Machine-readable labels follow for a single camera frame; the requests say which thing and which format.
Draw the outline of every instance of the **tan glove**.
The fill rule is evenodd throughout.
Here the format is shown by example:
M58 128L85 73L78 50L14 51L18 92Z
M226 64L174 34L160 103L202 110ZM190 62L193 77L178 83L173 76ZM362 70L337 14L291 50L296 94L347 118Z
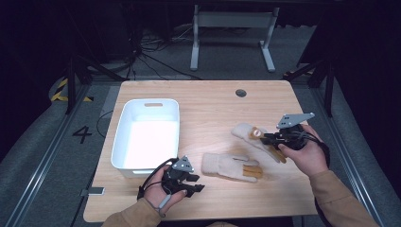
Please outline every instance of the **tan glove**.
M263 136L263 133L267 133L267 130L253 127L248 123L240 123L231 130L232 135L245 140L255 148L265 151L277 163L286 163L286 156L281 151L276 150L273 146L266 146L260 141L259 138Z
M262 168L258 165L257 161L250 161L247 155L205 153L201 171L255 183L263 176Z

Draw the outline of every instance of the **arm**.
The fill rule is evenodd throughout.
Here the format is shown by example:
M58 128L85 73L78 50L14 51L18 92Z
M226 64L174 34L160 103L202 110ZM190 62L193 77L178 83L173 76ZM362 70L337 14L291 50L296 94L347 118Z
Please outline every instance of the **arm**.
M144 198L138 200L136 204L129 208L110 215L103 223L104 227L122 226L122 227L154 227L161 221L161 216L175 203L181 201L186 196L186 191L179 191L171 196L162 209L156 207L167 196L161 186L161 180L168 166L161 168L149 181Z
M322 141L310 126L304 126L304 130ZM309 177L313 194L330 224L378 226L351 191L328 170L324 153L315 142L308 141L300 150L293 150L284 145L279 145L279 149Z

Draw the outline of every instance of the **white container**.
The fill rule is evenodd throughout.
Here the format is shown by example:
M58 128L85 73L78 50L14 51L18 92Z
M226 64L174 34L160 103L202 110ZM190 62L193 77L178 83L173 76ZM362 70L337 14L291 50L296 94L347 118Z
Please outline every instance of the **white container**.
M177 158L179 135L176 100L130 100L118 122L112 164L127 178L147 177L164 161Z

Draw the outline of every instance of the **white glove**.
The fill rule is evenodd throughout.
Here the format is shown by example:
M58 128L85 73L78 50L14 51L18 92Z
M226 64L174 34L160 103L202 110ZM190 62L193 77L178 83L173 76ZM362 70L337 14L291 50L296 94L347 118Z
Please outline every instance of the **white glove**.
M267 133L268 131L263 128L258 128L263 133ZM286 158L280 154L275 148L270 146L266 146L260 141L260 139L251 139L250 134L253 131L253 126L247 123L240 123L236 125L232 130L231 134L245 140L248 144L254 146L255 148L261 149L265 151L274 161L277 163L285 163Z
M263 175L258 165L257 161L250 161L247 155L205 153L201 171L255 183Z

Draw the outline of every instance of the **gray carpet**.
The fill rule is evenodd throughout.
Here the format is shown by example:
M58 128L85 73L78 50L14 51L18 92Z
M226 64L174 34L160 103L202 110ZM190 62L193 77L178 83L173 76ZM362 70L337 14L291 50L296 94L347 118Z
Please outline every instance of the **gray carpet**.
M177 28L185 31L187 26ZM307 41L314 27L281 28L274 30L270 43L270 52L276 67L275 73L268 73L258 41L263 40L265 31L250 29L247 31L226 29L204 29L200 36L200 61L196 72L189 70L192 43L191 35L167 46L162 50L145 52L158 61L171 66L175 70L159 62L140 57L133 65L133 70L122 71L122 77L130 79L189 79L190 74L200 79L281 79L288 70L296 69ZM117 63L107 64L114 67ZM309 120L332 151L331 168L342 181L353 190L352 182L344 168L341 153L335 136L327 129L333 122L340 132L340 138L357 167L361 179L371 196L380 215L383 226L401 226L401 204L391 185L375 161L375 157L364 140L357 123L350 111L339 85L335 84L333 96L333 118L327 120L322 111L322 88L311 90L305 85L307 76L292 82L296 96L305 113L313 112L316 117ZM49 91L52 96L59 84ZM60 145L56 149L51 166L41 182L40 190L26 205L26 212L20 218L20 226L100 226L101 223L87 223L82 218L85 200L81 203L79 195L91 181L98 161L104 135L108 129L111 114L118 92L119 82L105 76L94 76L93 84L85 94L94 101L80 102L70 124L68 125ZM36 167L52 145L54 135L65 120L66 102L55 101L37 121L21 136L20 140L0 164L0 225L4 226L11 216L18 201L24 194L29 180L34 176ZM77 131L87 135L81 143ZM294 226L323 226L318 216L293 218Z

